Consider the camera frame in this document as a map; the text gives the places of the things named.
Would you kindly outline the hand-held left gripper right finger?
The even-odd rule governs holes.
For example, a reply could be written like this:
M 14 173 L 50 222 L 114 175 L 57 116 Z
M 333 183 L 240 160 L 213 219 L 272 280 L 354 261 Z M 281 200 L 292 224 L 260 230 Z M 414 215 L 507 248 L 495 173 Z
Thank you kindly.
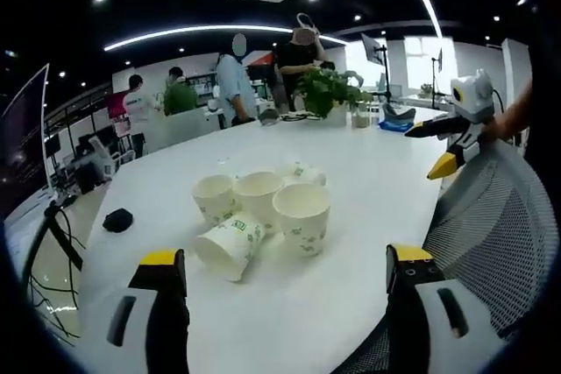
M 390 373 L 479 373 L 501 350 L 479 298 L 420 247 L 387 246 Z

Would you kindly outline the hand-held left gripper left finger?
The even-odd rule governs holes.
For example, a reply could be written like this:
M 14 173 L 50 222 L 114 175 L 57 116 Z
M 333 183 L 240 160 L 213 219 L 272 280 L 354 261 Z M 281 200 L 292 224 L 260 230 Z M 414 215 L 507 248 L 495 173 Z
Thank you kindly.
M 128 286 L 92 308 L 81 339 L 87 373 L 188 373 L 184 250 L 141 259 Z

